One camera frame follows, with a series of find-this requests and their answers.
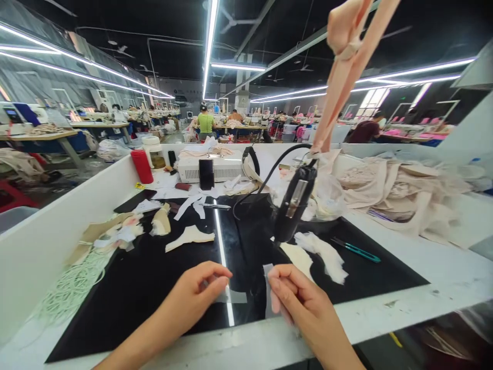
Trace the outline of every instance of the black phone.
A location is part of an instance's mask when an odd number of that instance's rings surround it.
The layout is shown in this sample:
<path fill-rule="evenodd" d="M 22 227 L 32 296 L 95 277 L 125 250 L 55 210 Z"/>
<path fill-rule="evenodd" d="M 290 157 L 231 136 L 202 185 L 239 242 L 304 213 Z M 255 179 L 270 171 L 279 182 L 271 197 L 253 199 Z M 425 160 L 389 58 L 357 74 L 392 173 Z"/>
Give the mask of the black phone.
<path fill-rule="evenodd" d="M 168 157 L 169 157 L 169 165 L 173 167 L 176 162 L 175 151 L 168 151 Z"/>
<path fill-rule="evenodd" d="M 214 187 L 214 162 L 212 159 L 199 159 L 199 181 L 202 190 Z"/>

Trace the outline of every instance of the chair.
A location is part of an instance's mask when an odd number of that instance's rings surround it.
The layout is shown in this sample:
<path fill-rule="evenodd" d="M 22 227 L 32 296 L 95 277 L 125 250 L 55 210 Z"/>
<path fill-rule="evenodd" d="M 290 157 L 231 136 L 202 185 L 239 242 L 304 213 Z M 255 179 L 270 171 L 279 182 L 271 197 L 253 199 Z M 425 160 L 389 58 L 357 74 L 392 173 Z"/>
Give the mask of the chair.
<path fill-rule="evenodd" d="M 7 180 L 0 180 L 0 213 L 20 206 L 36 208 L 37 204 L 10 185 Z"/>

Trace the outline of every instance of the black cable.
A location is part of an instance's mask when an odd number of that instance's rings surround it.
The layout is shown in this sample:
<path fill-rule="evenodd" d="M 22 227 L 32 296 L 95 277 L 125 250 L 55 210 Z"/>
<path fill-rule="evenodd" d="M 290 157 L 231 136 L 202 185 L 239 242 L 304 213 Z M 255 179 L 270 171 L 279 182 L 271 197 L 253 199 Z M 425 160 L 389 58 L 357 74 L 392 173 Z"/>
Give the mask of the black cable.
<path fill-rule="evenodd" d="M 299 148 L 308 148 L 310 149 L 312 146 L 309 145 L 309 144 L 296 144 L 292 147 L 290 147 L 288 150 L 286 150 L 284 153 L 281 154 L 281 156 L 279 157 L 279 159 L 277 159 L 276 163 L 274 163 L 274 165 L 272 166 L 271 168 L 271 171 L 269 172 L 269 174 L 267 175 L 267 178 L 266 180 L 263 182 L 262 186 L 260 187 L 260 189 L 258 190 L 258 194 L 260 194 L 263 190 L 263 188 L 266 187 L 266 184 L 267 182 L 269 181 L 269 179 L 271 178 L 272 174 L 274 173 L 275 169 L 279 166 L 279 164 L 281 163 L 281 161 L 284 159 L 284 157 L 291 153 L 292 151 L 295 151 L 296 149 L 299 149 Z M 312 160 L 312 162 L 310 163 L 310 166 L 313 166 L 313 164 L 316 162 L 315 159 Z M 236 213 L 235 213 L 235 208 L 238 204 L 242 203 L 244 200 L 246 200 L 250 195 L 252 195 L 256 190 L 252 191 L 251 193 L 247 194 L 246 196 L 244 196 L 242 199 L 239 199 L 235 205 L 233 206 L 233 217 L 235 219 L 237 219 L 238 221 L 241 221 L 237 216 L 236 216 Z"/>

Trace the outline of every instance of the black work surface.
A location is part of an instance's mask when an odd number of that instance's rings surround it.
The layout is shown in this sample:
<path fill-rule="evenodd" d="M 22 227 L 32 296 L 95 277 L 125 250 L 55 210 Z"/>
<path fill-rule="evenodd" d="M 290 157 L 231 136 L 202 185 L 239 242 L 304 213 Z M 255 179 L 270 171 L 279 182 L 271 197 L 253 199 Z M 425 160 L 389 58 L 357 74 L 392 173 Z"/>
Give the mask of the black work surface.
<path fill-rule="evenodd" d="M 237 199 L 219 197 L 217 203 L 233 206 Z M 181 204 L 185 199 L 167 201 Z M 207 202 L 212 203 L 213 199 L 208 198 Z M 221 242 L 225 264 L 234 275 L 230 287 L 246 292 L 248 300 L 244 304 L 232 304 L 235 325 L 265 318 L 266 281 L 262 266 L 290 262 L 270 241 L 274 218 L 267 195 L 252 195 L 237 206 L 236 214 L 241 221 L 235 221 L 231 210 L 205 208 L 203 220 L 193 207 L 189 207 L 179 221 L 175 221 L 171 213 L 172 231 L 166 236 L 152 237 L 148 234 L 154 213 L 145 214 L 146 233 L 134 241 L 135 249 L 115 252 L 104 278 L 93 287 L 46 362 L 115 349 L 157 309 L 185 270 L 208 260 L 222 263 Z M 177 239 L 185 227 L 191 225 L 197 225 L 205 233 L 214 232 L 215 240 L 184 244 L 165 253 L 166 244 Z M 343 218 L 326 223 L 301 222 L 298 231 L 312 231 L 328 242 L 331 237 L 338 237 L 382 260 L 375 264 L 332 243 L 345 261 L 344 270 L 349 273 L 345 284 L 339 285 L 324 274 L 321 258 L 309 253 L 313 260 L 311 274 L 334 304 L 428 284 Z M 188 334 L 227 327 L 226 304 L 215 303 Z"/>

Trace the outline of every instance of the black ceiling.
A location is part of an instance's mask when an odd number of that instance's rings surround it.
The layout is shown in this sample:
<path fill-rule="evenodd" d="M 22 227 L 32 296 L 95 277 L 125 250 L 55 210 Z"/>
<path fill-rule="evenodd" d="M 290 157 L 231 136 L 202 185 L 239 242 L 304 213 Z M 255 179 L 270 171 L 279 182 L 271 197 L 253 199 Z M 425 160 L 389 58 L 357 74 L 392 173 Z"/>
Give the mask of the black ceiling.
<path fill-rule="evenodd" d="M 143 70 L 141 64 L 152 69 L 147 49 L 149 37 L 175 41 L 150 41 L 157 74 L 164 78 L 203 78 L 204 48 L 183 44 L 203 42 L 206 10 L 202 0 L 56 1 L 77 17 L 42 0 L 21 0 L 21 3 L 57 25 L 75 30 L 94 46 L 116 49 L 108 40 L 117 42 L 118 46 L 126 45 L 125 52 L 135 58 L 105 51 L 137 70 Z M 267 0 L 220 1 L 221 6 L 234 19 L 239 20 L 255 19 L 266 2 Z M 253 62 L 263 65 L 271 63 L 298 42 L 324 27 L 330 10 L 342 2 L 277 0 L 247 45 L 246 50 L 253 53 Z M 368 68 L 373 68 L 370 75 L 475 55 L 493 36 L 491 19 L 492 12 L 486 2 L 482 1 L 402 0 L 386 31 L 386 35 L 394 32 L 396 34 L 381 40 L 368 65 Z M 251 28 L 251 25 L 237 25 L 221 34 L 220 31 L 227 24 L 227 18 L 220 12 L 213 59 L 231 59 L 235 54 L 234 50 Z M 332 51 L 325 42 L 321 42 L 257 79 L 254 84 L 311 87 L 326 81 L 332 61 Z M 308 64 L 308 69 L 313 71 L 292 71 L 300 69 L 304 64 Z M 222 79 L 224 73 L 223 69 L 212 68 L 210 82 L 236 82 L 234 71 L 229 71 Z M 269 81 L 269 75 L 272 75 L 270 79 L 282 80 Z"/>

